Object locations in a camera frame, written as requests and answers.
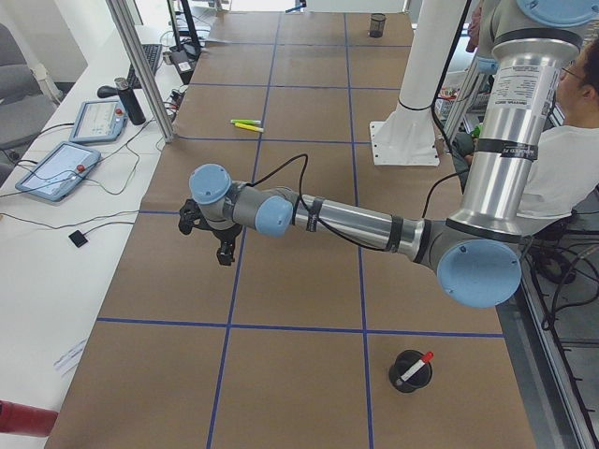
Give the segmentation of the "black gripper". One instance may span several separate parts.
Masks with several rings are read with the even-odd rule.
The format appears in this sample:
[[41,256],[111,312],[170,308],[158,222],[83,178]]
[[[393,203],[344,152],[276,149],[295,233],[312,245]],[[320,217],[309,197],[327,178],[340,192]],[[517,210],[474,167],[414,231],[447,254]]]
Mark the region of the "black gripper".
[[185,200],[179,214],[178,227],[184,235],[189,235],[194,228],[212,232],[220,240],[220,246],[216,251],[218,263],[221,266],[230,267],[235,262],[236,238],[242,231],[240,224],[226,224],[224,229],[217,229],[209,224],[199,205],[192,198]]

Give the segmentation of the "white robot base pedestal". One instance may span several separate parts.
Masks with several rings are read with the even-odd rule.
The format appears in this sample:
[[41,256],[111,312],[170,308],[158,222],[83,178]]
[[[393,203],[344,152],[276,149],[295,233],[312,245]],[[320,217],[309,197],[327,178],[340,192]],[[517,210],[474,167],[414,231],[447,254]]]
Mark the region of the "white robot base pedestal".
[[439,165],[432,112],[469,9],[468,1],[422,3],[397,107],[385,121],[370,123],[375,165]]

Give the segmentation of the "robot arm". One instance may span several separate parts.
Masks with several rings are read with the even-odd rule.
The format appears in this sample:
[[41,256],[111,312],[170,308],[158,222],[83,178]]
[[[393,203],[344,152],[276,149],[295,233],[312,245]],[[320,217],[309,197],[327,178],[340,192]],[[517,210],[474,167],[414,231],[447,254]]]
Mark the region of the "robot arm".
[[401,254],[403,269],[428,268],[453,300],[487,308],[509,299],[521,279],[519,245],[567,216],[598,182],[598,124],[589,116],[546,129],[552,107],[597,100],[576,66],[594,1],[490,1],[482,7],[477,52],[497,63],[482,135],[465,181],[424,211],[435,178],[453,169],[432,140],[429,92],[442,80],[453,20],[416,34],[397,103],[358,149],[358,199],[334,192],[335,169],[290,175],[274,149],[258,159],[262,177],[241,181],[226,159],[199,161],[177,217],[183,233],[213,235],[229,264],[244,231],[259,242],[324,232],[371,252]]

